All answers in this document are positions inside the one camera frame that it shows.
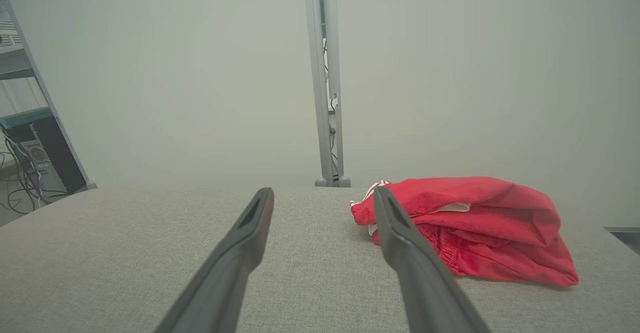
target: folded red fabric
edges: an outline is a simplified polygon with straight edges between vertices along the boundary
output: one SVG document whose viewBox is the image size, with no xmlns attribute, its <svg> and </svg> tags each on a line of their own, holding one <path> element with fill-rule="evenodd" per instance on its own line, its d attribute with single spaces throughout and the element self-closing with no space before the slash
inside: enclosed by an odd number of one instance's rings
<svg viewBox="0 0 640 333">
<path fill-rule="evenodd" d="M 487 176 L 407 179 L 384 186 L 453 274 L 578 284 L 574 262 L 558 233 L 560 217 L 546 194 Z M 452 203 L 470 203 L 470 208 L 436 212 Z M 373 195 L 353 204 L 351 212 L 361 226 L 376 223 Z M 374 242 L 380 244 L 378 232 Z"/>
</svg>

